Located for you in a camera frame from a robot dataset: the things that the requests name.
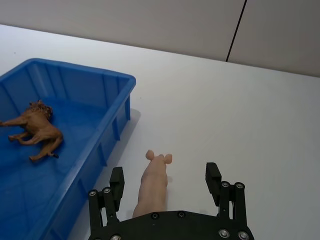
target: white tabletop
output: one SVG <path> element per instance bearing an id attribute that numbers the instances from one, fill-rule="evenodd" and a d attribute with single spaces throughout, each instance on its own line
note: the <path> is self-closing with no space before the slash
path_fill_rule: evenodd
<path id="1" fill-rule="evenodd" d="M 110 69 L 136 77 L 132 121 L 111 169 L 125 177 L 118 218 L 132 216 L 145 153 L 172 153 L 168 210 L 216 215 L 206 162 L 246 186 L 247 222 L 257 240 L 318 239 L 320 78 L 0 25 L 0 75 L 29 58 Z M 90 235 L 88 204 L 70 240 Z"/>

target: black line on wall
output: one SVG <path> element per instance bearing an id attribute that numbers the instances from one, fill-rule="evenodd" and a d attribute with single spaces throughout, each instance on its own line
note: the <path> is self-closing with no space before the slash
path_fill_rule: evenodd
<path id="1" fill-rule="evenodd" d="M 242 15 L 244 14 L 244 10 L 245 10 L 246 4 L 247 4 L 247 0 L 244 1 L 243 7 L 242 7 L 242 10 L 241 10 L 241 14 L 240 14 L 240 17 L 239 17 L 239 20 L 238 20 L 238 24 L 236 25 L 235 32 L 234 32 L 234 35 L 233 35 L 233 38 L 232 38 L 232 42 L 231 42 L 231 45 L 230 45 L 230 48 L 229 48 L 229 52 L 228 52 L 228 55 L 226 56 L 226 60 L 225 60 L 226 62 L 228 62 L 228 60 L 229 60 L 231 49 L 232 49 L 232 46 L 234 45 L 234 41 L 235 41 L 235 38 L 236 38 L 236 35 L 237 35 L 237 31 L 238 31 L 238 28 L 239 28 L 239 25 L 240 25 L 240 22 L 241 22 Z"/>

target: plastic animal figurine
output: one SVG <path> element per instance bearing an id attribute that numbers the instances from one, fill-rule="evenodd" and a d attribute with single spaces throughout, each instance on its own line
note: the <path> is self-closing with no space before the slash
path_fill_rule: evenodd
<path id="1" fill-rule="evenodd" d="M 46 106 L 41 100 L 30 102 L 29 107 L 19 117 L 5 122 L 0 121 L 0 127 L 20 126 L 25 132 L 8 136 L 9 141 L 17 140 L 21 145 L 34 145 L 43 141 L 41 151 L 36 156 L 30 156 L 32 162 L 36 162 L 45 156 L 58 158 L 53 151 L 62 143 L 63 134 L 53 126 L 49 120 L 53 114 L 50 106 Z"/>
<path id="2" fill-rule="evenodd" d="M 148 150 L 145 157 L 150 160 L 145 169 L 138 195 L 138 203 L 133 212 L 133 218 L 166 210 L 166 195 L 168 176 L 167 165 L 172 163 L 172 155 L 160 154 L 155 157 L 152 150 Z"/>

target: gray wall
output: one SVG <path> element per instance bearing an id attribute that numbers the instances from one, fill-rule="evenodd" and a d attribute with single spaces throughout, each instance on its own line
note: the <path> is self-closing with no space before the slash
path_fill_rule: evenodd
<path id="1" fill-rule="evenodd" d="M 0 24 L 225 61 L 245 0 L 0 0 Z M 320 77 L 319 0 L 247 0 L 228 61 Z"/>

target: blue plastic bin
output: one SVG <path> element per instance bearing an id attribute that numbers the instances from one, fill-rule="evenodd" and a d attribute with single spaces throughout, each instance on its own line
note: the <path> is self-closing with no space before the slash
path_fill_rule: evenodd
<path id="1" fill-rule="evenodd" d="M 21 146 L 0 127 L 0 240 L 66 240 L 120 134 L 130 119 L 127 74 L 66 62 L 30 59 L 0 77 L 0 120 L 16 118 L 29 102 L 53 108 L 64 136 L 55 151 L 31 163 L 41 144 Z"/>

